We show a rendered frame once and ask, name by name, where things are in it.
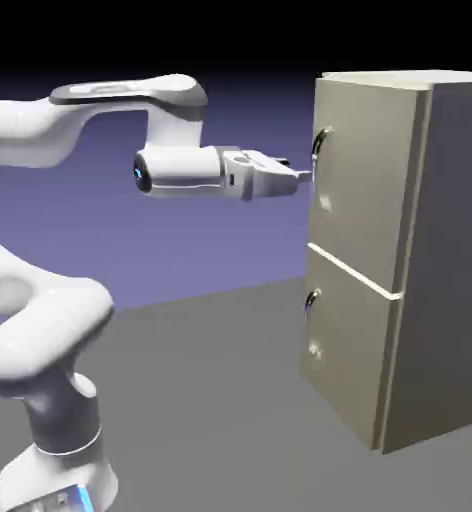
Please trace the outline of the beige cabinet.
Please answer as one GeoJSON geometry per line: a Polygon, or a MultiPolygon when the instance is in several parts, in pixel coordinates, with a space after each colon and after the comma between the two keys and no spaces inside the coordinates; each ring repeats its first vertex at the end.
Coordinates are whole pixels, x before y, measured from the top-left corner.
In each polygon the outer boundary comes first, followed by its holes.
{"type": "Polygon", "coordinates": [[[404,243],[383,416],[392,453],[472,425],[472,71],[328,72],[321,79],[429,87],[404,243]]]}

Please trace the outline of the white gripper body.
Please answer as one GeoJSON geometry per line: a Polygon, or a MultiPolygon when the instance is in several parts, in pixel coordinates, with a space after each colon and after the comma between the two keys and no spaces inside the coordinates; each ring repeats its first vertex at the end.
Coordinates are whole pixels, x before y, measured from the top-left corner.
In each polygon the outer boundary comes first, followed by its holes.
{"type": "Polygon", "coordinates": [[[250,164],[249,177],[245,178],[243,199],[286,197],[297,192],[297,171],[284,166],[257,150],[244,150],[243,155],[250,164]]]}

